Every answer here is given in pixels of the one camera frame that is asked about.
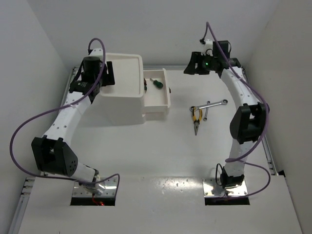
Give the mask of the all green screwdriver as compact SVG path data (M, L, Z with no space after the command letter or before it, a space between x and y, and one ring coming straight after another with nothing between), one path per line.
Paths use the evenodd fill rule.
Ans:
M158 89L162 89L163 88L163 83L158 81L158 80L155 80L155 79L150 79L150 81L153 83L153 85L158 88Z

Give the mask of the white drawer cabinet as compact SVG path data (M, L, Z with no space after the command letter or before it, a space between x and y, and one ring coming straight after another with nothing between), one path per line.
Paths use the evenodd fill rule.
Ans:
M115 85L101 88L102 111L113 125L145 123L143 63L140 55L107 53Z

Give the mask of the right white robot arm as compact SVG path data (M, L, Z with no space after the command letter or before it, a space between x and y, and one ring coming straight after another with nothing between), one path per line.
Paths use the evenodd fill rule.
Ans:
M192 52L183 73L208 75L210 72L216 72L227 86L237 108L230 123L230 134L233 138L230 155L220 175L220 185L230 188L241 185L244 180L247 155L263 136L269 108L248 86L238 59L230 58L228 41L201 39L200 43L203 50Z

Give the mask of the yellow handled pliers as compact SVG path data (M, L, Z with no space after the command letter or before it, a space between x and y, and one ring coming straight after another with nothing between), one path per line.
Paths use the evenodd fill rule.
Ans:
M190 107L190 111L192 113L192 119L193 119L193 124L194 124L194 132L195 132L195 135L197 135L198 133L198 129L199 129L199 125L200 125L200 122L202 120L202 110L201 109L197 109L195 106L192 106Z

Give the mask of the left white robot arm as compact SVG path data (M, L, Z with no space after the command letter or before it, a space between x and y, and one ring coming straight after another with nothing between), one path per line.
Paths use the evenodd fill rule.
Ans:
M31 143L37 168L91 186L99 180L98 170L79 162L71 149L78 123L93 103L102 86L114 85L113 63L94 56L84 57L69 85L65 108L60 110L51 127Z

